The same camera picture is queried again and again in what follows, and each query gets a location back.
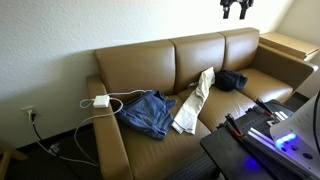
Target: blue jeans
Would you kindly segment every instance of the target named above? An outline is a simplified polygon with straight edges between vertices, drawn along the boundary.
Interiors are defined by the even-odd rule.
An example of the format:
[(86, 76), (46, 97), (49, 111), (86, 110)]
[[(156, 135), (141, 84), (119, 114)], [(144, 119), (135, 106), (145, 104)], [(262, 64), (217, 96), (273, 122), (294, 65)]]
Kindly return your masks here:
[(176, 100), (169, 99), (159, 91), (148, 91), (125, 103), (116, 116), (134, 130), (162, 140), (173, 122), (170, 109), (176, 103)]

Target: couch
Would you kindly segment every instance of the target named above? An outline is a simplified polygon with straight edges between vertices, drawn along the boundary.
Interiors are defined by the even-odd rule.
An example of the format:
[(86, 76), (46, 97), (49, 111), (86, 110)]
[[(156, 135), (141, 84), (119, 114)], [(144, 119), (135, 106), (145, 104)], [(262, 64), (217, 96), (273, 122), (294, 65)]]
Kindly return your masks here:
[[(159, 90), (177, 105), (175, 115), (193, 91), (202, 71), (232, 70), (248, 82), (242, 90), (225, 92), (215, 86), (197, 121), (196, 133), (177, 133), (172, 127), (162, 141), (140, 134), (116, 116), (93, 121), (104, 179), (163, 179), (203, 155), (201, 138), (216, 130), (225, 115), (234, 118), (254, 106), (254, 100), (285, 102), (317, 66), (259, 44), (259, 30), (241, 28), (95, 50), (100, 74), (87, 77), (90, 98), (114, 92)], [(118, 96), (123, 102), (138, 95)], [(94, 115), (112, 113), (116, 102)]]

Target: white charger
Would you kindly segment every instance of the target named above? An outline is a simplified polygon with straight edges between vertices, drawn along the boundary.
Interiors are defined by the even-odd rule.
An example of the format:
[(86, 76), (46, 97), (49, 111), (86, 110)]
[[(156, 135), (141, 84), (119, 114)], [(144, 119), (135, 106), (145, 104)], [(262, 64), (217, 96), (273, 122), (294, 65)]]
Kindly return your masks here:
[(107, 108), (109, 106), (110, 96), (109, 95), (102, 95), (96, 96), (93, 102), (94, 108)]

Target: couch backrest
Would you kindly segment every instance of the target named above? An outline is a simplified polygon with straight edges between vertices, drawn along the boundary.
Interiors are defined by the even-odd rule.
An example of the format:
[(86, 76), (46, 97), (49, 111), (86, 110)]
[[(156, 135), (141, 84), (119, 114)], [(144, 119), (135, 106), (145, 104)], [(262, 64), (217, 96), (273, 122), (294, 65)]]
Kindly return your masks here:
[(248, 67), (258, 48), (259, 30), (242, 28), (220, 32), (226, 38), (226, 50), (222, 69), (240, 70)]
[(95, 55), (108, 93), (137, 89), (173, 93), (176, 67), (169, 40), (98, 49)]
[(215, 72), (220, 71), (225, 51), (225, 39), (221, 34), (201, 34), (170, 41), (175, 46), (176, 58), (174, 93), (198, 82), (201, 72), (210, 67), (214, 67)]

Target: beige wall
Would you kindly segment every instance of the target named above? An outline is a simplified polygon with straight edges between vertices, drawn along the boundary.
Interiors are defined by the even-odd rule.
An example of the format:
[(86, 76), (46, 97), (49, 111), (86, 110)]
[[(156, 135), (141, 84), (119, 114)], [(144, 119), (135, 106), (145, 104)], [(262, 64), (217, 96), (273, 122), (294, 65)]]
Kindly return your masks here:
[(85, 78), (98, 73), (96, 48), (255, 27), (274, 30), (293, 0), (258, 0), (240, 21), (218, 0), (0, 0), (0, 141), (37, 140), (20, 109), (34, 105), (47, 138), (90, 116), (79, 107)]
[[(276, 31), (320, 45), (319, 8), (319, 0), (295, 1)], [(320, 67), (320, 53), (314, 57), (311, 63)], [(303, 84), (298, 92), (311, 98), (319, 90), (320, 71)]]

